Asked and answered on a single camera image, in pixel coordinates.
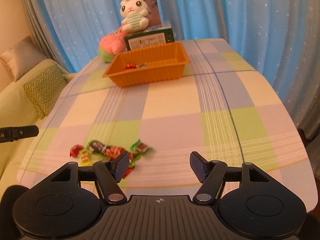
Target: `wall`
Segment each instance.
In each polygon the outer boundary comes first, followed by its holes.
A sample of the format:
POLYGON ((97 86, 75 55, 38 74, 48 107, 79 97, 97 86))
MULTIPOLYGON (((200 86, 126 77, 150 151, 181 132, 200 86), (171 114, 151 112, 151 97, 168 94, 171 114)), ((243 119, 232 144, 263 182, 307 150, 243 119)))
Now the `wall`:
POLYGON ((21 0, 0 0, 0 54, 31 36, 21 0))

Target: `gray pillow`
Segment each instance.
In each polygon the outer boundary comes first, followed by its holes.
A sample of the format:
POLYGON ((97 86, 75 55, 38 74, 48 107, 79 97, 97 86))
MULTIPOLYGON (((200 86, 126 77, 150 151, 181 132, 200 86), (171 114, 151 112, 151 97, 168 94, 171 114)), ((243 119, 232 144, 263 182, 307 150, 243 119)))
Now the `gray pillow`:
POLYGON ((32 43, 29 36, 0 55, 15 81, 47 57, 32 43))

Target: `green box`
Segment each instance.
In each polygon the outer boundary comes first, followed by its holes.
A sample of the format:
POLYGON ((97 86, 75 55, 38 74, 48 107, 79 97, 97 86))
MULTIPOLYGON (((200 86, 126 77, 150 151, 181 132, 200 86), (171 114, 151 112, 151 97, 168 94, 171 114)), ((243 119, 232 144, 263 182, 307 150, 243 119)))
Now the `green box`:
POLYGON ((124 42, 127 50, 134 50, 174 42, 174 36, 170 22, 165 21, 161 25, 150 26, 142 32, 125 36, 124 42))

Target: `metal pivot screw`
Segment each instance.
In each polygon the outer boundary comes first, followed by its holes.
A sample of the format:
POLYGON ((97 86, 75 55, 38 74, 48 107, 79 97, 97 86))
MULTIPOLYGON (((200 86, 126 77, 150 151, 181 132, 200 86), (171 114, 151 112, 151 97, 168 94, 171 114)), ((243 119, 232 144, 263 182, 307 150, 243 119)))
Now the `metal pivot screw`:
POLYGON ((108 196, 108 199, 113 202, 118 202, 124 199, 124 196, 119 193, 113 193, 108 196))
POLYGON ((196 199, 204 202, 204 201, 209 201, 211 199, 211 196, 206 193, 201 193, 196 196, 196 199))

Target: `green candy wrapper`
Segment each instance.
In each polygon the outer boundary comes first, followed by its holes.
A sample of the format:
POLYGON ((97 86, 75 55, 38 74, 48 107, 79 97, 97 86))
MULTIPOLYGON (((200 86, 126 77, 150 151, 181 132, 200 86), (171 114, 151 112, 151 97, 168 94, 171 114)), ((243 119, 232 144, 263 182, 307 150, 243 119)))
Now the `green candy wrapper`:
POLYGON ((138 152, 140 154, 144 154, 148 149, 149 146, 142 143, 140 139, 130 147, 130 150, 138 152))
POLYGON ((129 163, 128 168, 133 168, 135 166, 135 162, 141 158, 141 153, 134 153, 133 154, 133 160, 131 163, 129 163))

